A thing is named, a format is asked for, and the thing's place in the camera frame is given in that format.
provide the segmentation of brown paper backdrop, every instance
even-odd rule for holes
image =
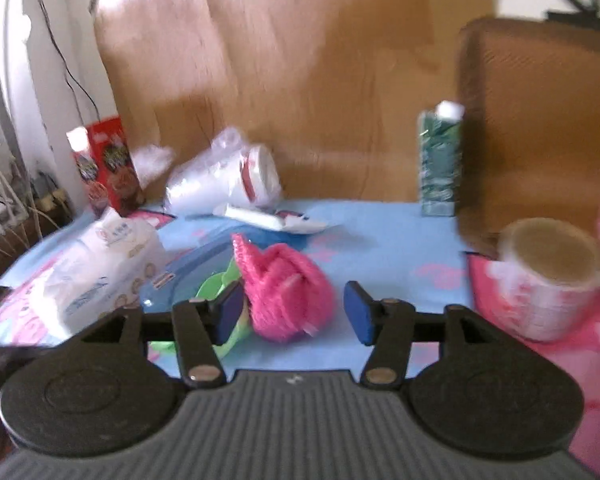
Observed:
[[[455,97],[458,31],[492,11],[492,0],[100,0],[94,27],[132,149],[167,144],[181,163],[234,124],[272,149],[287,196],[411,201],[416,117]]]

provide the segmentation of red carton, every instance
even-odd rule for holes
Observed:
[[[97,216],[108,206],[126,216],[144,202],[120,117],[78,128],[67,137]]]

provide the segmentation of blue tablecloth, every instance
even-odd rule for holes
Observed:
[[[449,303],[470,303],[462,254],[466,247],[456,233],[455,219],[423,218],[417,204],[404,203],[329,200],[286,202],[283,207],[334,226],[310,237],[304,252],[322,267],[336,288],[337,313],[316,336],[290,344],[250,336],[224,358],[229,376],[238,368],[340,368],[358,377],[370,348],[357,341],[342,308],[342,290],[349,280],[359,281],[374,298],[402,298],[421,312],[442,312]],[[32,248],[2,277],[1,283],[22,284],[92,220],[85,214]],[[179,218],[162,227],[159,235],[164,247],[175,253],[195,247],[209,231],[232,223],[217,218]],[[11,322],[0,320],[0,343],[11,342],[10,330]],[[57,342],[46,336],[40,343]],[[437,345],[415,345],[408,374],[418,373],[436,358]],[[168,373],[178,374],[173,355],[161,355],[156,363]]]

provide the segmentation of pink towel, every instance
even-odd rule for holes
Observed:
[[[310,258],[286,244],[260,251],[241,235],[233,240],[257,334],[284,342],[299,333],[313,335],[331,319],[333,287]]]

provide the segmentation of black cable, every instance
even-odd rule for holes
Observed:
[[[80,84],[80,82],[74,77],[71,70],[69,70],[69,65],[67,64],[66,59],[64,58],[64,55],[62,54],[62,51],[60,50],[60,47],[58,46],[58,43],[56,43],[56,37],[54,36],[53,30],[51,29],[51,21],[49,20],[48,12],[46,12],[46,5],[45,5],[44,0],[38,0],[38,3],[40,5],[40,9],[42,10],[42,14],[45,19],[46,30],[48,30],[48,32],[49,32],[49,37],[51,38],[51,43],[53,44],[54,49],[58,53],[58,56],[60,56],[60,59],[62,59],[62,64],[64,65],[64,81],[66,82],[67,86],[71,89],[71,92],[74,96],[75,108],[78,110],[78,115],[80,116],[80,121],[82,122],[82,125],[84,126],[85,124],[84,124],[84,119],[82,118],[82,113],[80,111],[80,105],[78,104],[78,97],[75,94],[74,87],[71,85],[71,83],[69,83],[69,80],[66,77],[67,74],[69,75],[69,77],[71,79],[74,80],[74,82],[78,85],[80,90],[82,90],[82,92],[87,96],[89,101],[91,101],[91,104],[93,105],[93,108],[96,111],[96,117],[98,118],[98,121],[100,121],[100,110],[98,110],[98,106],[96,105],[96,103],[93,100],[93,98],[91,97],[91,95],[84,89],[84,87]]]

